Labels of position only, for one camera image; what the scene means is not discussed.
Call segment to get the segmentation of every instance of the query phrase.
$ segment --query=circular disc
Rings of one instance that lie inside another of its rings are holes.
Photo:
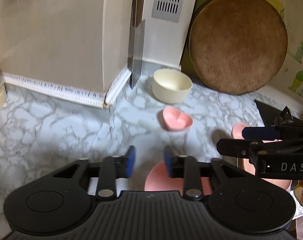
[[[287,43],[282,18],[265,0],[212,0],[192,24],[189,54],[205,85],[239,95],[278,73]]]

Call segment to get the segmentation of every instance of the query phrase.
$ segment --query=pink heart-shaped bowl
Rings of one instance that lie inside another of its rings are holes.
[[[201,178],[204,195],[210,195],[212,189],[209,178]],[[172,179],[168,176],[165,162],[156,164],[149,172],[145,181],[145,191],[170,191],[178,190],[182,194],[184,179]]]
[[[166,107],[163,110],[163,118],[170,131],[186,130],[193,124],[193,119],[189,114],[183,113],[174,107]]]
[[[236,123],[231,130],[231,137],[233,139],[243,140],[244,138],[241,133],[242,133],[242,130],[246,127],[249,127],[249,125],[247,125],[245,123]],[[248,173],[255,175],[255,167],[254,167],[254,165],[249,163],[248,159],[238,158],[237,166],[239,168],[241,168],[242,170],[245,170]],[[284,190],[290,191],[291,180],[285,180],[285,179],[264,179],[264,180],[266,180],[278,187],[281,187]]]

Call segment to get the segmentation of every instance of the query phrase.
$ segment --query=countertop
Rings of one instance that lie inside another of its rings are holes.
[[[177,154],[209,162],[219,157],[216,142],[228,138],[236,122],[263,126],[255,98],[278,109],[284,107],[258,93],[231,96],[194,84],[188,98],[175,105],[194,118],[193,126],[188,131],[169,132],[159,119],[166,105],[152,96],[147,76],[133,90],[125,88],[110,124],[98,120],[99,109],[10,85],[7,91],[7,103],[0,109],[0,239],[10,232],[2,212],[5,197],[80,157],[97,162],[107,155],[123,155],[134,145],[133,176],[118,182],[118,191],[143,190],[147,174],[162,160],[166,145]]]

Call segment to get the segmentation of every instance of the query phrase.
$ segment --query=screw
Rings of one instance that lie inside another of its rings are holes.
[[[186,190],[186,195],[189,196],[189,197],[199,197],[201,195],[201,191],[199,189],[189,189],[189,190]]]
[[[102,189],[98,192],[100,197],[111,197],[112,195],[114,195],[114,192],[110,189]]]
[[[267,154],[267,152],[266,151],[259,151],[258,154],[263,155],[263,154]]]

